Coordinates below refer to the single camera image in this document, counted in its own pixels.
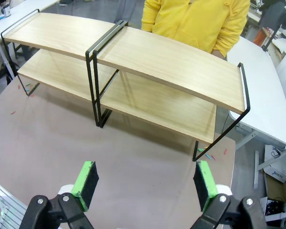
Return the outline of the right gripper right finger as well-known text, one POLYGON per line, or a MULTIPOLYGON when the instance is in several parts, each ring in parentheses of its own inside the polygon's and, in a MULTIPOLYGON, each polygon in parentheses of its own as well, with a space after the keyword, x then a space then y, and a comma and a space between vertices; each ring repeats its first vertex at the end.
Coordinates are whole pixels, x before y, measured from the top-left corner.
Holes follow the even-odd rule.
POLYGON ((232 229, 267 228, 259 200, 254 196, 238 200, 220 193, 206 161, 196 162, 193 180, 202 214, 191 228, 215 229, 220 224, 232 229))

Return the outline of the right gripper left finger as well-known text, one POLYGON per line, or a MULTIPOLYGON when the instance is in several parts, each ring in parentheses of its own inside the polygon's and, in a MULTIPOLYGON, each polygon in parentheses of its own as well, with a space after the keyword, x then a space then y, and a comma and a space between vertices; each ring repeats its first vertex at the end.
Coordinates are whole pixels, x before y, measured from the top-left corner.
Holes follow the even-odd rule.
POLYGON ((34 196, 21 221, 21 229, 57 229, 62 223, 71 229, 92 229, 85 216, 88 211, 99 176, 96 163, 85 161, 70 192, 48 199, 34 196))

